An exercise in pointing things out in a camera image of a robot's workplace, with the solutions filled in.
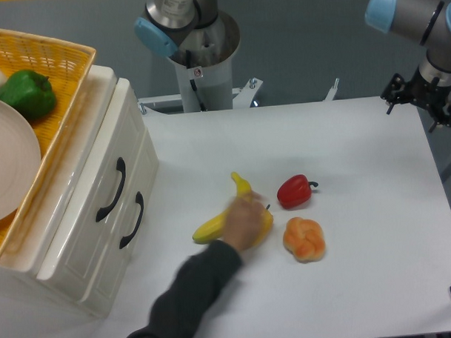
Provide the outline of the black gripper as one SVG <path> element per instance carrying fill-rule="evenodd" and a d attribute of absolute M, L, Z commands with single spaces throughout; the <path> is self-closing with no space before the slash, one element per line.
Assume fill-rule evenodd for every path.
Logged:
<path fill-rule="evenodd" d="M 391 114 L 396 105 L 408 102 L 428 110 L 432 117 L 432 133 L 438 126 L 451 127 L 451 99 L 447 100 L 449 94 L 450 88 L 440 86 L 438 77 L 428 82 L 417 69 L 408 83 L 403 76 L 395 73 L 380 97 L 388 106 L 386 114 Z"/>

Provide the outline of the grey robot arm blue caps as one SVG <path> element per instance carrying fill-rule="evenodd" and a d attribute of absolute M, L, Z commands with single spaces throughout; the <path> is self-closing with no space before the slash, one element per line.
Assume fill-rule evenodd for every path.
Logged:
<path fill-rule="evenodd" d="M 364 18 L 382 33 L 426 48 L 412 78 L 394 75 L 381 98 L 390 107 L 415 105 L 435 127 L 451 127 L 451 2 L 370 0 Z M 240 30 L 218 0 L 146 0 L 134 31 L 150 51 L 172 62 L 186 112 L 233 107 L 231 61 Z"/>

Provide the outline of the dark grey sleeved forearm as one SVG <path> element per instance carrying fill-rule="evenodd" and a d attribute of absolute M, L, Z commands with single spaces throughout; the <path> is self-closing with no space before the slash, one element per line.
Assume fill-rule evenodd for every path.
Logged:
<path fill-rule="evenodd" d="M 191 256 L 150 310 L 147 326 L 126 338 L 193 338 L 204 314 L 242 265 L 235 248 L 217 239 Z"/>

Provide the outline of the person's hand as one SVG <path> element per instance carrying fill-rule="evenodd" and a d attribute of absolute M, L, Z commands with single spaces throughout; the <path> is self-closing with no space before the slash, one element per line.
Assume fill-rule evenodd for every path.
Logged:
<path fill-rule="evenodd" d="M 227 207 L 222 239 L 241 253 L 249 249 L 260 234 L 264 207 L 262 196 L 252 192 L 237 196 Z"/>

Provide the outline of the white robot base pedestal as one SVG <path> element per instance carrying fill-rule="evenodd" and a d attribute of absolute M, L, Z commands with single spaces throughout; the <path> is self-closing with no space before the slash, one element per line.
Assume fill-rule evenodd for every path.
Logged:
<path fill-rule="evenodd" d="M 151 51 L 166 58 L 176 70 L 181 106 L 185 113 L 256 107 L 263 81 L 251 78 L 233 87 L 232 60 L 240 46 L 235 20 L 218 12 L 208 27 L 193 29 L 178 46 L 146 18 L 136 19 L 135 33 Z"/>

